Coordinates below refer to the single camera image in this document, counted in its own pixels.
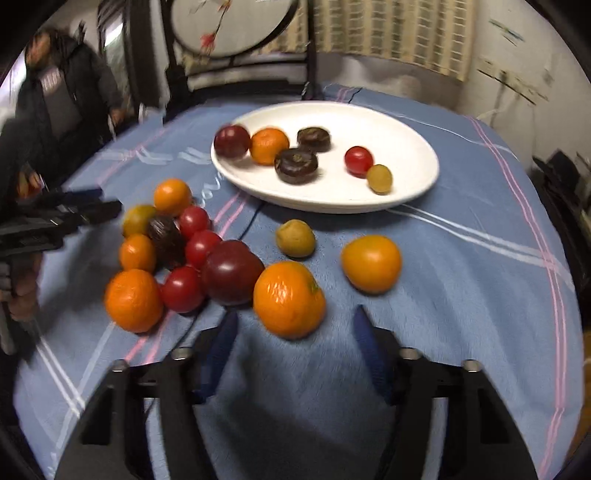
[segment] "table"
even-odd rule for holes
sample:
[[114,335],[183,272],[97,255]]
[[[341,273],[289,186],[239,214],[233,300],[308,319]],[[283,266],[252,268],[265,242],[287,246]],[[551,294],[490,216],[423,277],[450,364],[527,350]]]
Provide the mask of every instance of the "table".
[[[371,479],[391,410],[374,393],[351,334],[353,307],[434,361],[480,360],[515,418],[540,478],[560,469],[582,405],[583,348],[573,282],[556,231],[509,148],[486,125],[444,109],[363,89],[324,88],[328,99],[367,106],[416,129],[440,159],[441,176],[408,205],[365,215],[318,215],[260,202],[211,165],[215,131],[265,102],[200,106],[162,126],[152,118],[100,152],[72,181],[99,184],[126,207],[151,202],[163,179],[188,182],[224,238],[243,238],[265,264],[282,260],[275,228],[299,218],[315,230],[304,263],[323,288],[328,314],[301,342],[268,334],[241,312],[239,335],[219,392],[196,409],[222,479]],[[404,266],[388,294],[353,290],[338,267],[345,243],[388,235]],[[217,324],[210,303],[192,322],[169,315],[151,336],[126,333],[102,305],[118,271],[117,222],[67,240],[47,255],[39,338],[19,369],[15,406],[22,429],[51,477],[76,417],[109,364],[160,360],[180,338],[190,344]],[[436,478],[445,405],[435,405],[426,479]],[[157,409],[148,419],[158,479],[167,478]]]

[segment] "cherry tomato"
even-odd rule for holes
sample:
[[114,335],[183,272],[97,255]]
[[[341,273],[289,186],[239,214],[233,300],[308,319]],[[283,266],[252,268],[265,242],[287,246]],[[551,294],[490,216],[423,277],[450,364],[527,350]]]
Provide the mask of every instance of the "cherry tomato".
[[205,300],[199,272],[193,267],[178,267],[161,289],[162,301],[173,312],[188,313]]
[[197,270],[205,263],[205,259],[212,252],[212,250],[221,243],[222,239],[219,235],[211,230],[201,230],[191,237],[185,247],[185,257],[187,263]]
[[209,229],[209,217],[201,207],[190,206],[186,208],[178,219],[178,227],[187,240],[201,230]]
[[216,154],[230,160],[242,158],[250,147],[251,136],[246,128],[240,125],[221,127],[213,139]]
[[345,154],[345,166],[351,175],[365,177],[374,164],[374,156],[367,148],[351,147]]

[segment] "white plate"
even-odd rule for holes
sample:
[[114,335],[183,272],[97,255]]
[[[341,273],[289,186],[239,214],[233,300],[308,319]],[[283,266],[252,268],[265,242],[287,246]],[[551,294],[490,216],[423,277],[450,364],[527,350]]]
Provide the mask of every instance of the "white plate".
[[[252,134],[261,128],[281,128],[297,146],[298,130],[326,128],[332,149],[318,154],[319,175],[309,183],[290,185],[279,179],[273,167],[243,160],[218,158],[212,144],[212,160],[230,182],[251,195],[276,205],[320,213],[363,213],[384,210],[425,193],[437,180],[439,161],[431,145],[402,122],[368,108],[336,102],[290,102],[261,108],[235,119]],[[361,145],[376,164],[386,165],[394,176],[392,192],[377,195],[365,179],[345,169],[345,152]]]

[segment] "mandarin orange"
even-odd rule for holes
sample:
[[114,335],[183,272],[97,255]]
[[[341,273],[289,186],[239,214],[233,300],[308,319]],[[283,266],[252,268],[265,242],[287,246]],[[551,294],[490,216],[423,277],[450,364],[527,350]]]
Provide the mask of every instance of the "mandarin orange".
[[252,304],[269,332],[289,340],[314,332],[326,312],[326,300],[314,276],[292,261],[265,269],[256,282]]
[[143,333],[158,323],[164,306],[155,278],[144,270],[128,270],[107,285],[105,309],[123,330]]
[[252,136],[251,157],[259,165],[273,165],[275,156],[290,147],[290,139],[283,130],[263,128]]

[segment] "metal screw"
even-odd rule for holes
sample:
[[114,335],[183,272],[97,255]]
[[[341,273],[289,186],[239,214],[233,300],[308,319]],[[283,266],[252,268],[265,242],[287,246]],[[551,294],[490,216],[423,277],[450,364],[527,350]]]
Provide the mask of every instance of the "metal screw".
[[478,360],[464,360],[462,362],[462,367],[464,367],[464,370],[467,370],[471,373],[482,370],[482,364]]
[[125,360],[115,360],[111,366],[113,372],[124,372],[129,368],[129,363]]
[[192,354],[193,351],[188,346],[184,346],[173,350],[170,356],[173,360],[185,360],[186,358],[189,358]]
[[405,360],[418,360],[423,356],[416,348],[401,348],[399,353]]

